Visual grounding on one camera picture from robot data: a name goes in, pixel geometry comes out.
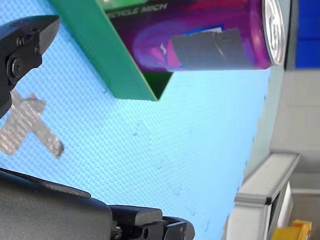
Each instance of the purple can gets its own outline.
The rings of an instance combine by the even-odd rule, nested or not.
[[[278,0],[159,0],[106,14],[144,72],[267,69],[284,61]]]

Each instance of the can pull tab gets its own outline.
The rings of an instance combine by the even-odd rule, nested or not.
[[[276,23],[276,19],[274,16],[270,17],[270,40],[271,40],[271,49],[276,50],[279,46],[279,25]]]

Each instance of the yellow object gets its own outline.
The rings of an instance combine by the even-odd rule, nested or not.
[[[311,228],[311,222],[295,220],[291,227],[276,228],[272,240],[308,240]]]

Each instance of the light blue surface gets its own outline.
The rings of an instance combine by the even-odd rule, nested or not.
[[[54,13],[45,0],[0,1],[0,24]],[[190,220],[196,240],[219,240],[249,159],[269,74],[180,72],[160,102],[119,100],[62,25],[42,66],[17,90],[46,102],[41,119],[65,151],[54,158],[30,133],[16,154],[0,152],[0,166],[83,189],[107,204],[161,208]]]

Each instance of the white wall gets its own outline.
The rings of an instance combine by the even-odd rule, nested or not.
[[[300,153],[296,171],[320,173],[320,70],[284,73],[270,148]]]

